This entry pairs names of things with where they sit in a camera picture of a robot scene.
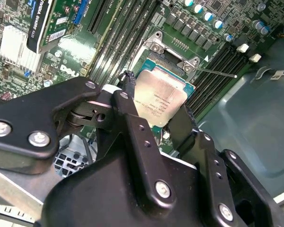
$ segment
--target motherboard screw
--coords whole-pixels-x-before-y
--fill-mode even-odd
[[[0,137],[7,136],[10,132],[11,127],[5,122],[0,122]]]
[[[49,144],[49,136],[42,131],[36,131],[29,135],[28,141],[35,147],[45,147]]]

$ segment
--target white sticker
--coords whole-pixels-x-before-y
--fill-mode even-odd
[[[59,25],[59,24],[66,22],[67,19],[68,19],[68,17],[61,17],[61,18],[57,19],[56,25]]]
[[[64,36],[66,29],[61,30],[60,32],[56,32],[54,34],[51,34],[51,36],[49,37],[48,42],[60,38],[61,36]]]

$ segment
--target black plastic arm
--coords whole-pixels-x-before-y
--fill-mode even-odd
[[[77,77],[0,104],[0,122],[11,127],[11,133],[0,137],[0,168],[26,174],[45,172],[58,151],[60,134],[81,129],[75,125],[65,129],[69,112],[99,94],[98,85]],[[29,135],[38,131],[50,138],[47,146],[29,143]]]

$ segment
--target pcie slot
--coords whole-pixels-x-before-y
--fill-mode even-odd
[[[87,29],[92,34],[95,34],[97,32],[99,25],[109,7],[109,3],[110,0],[100,0]]]

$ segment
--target circuit board component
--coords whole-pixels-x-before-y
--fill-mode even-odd
[[[34,5],[27,47],[35,53],[46,52],[78,25],[88,0],[40,0]]]

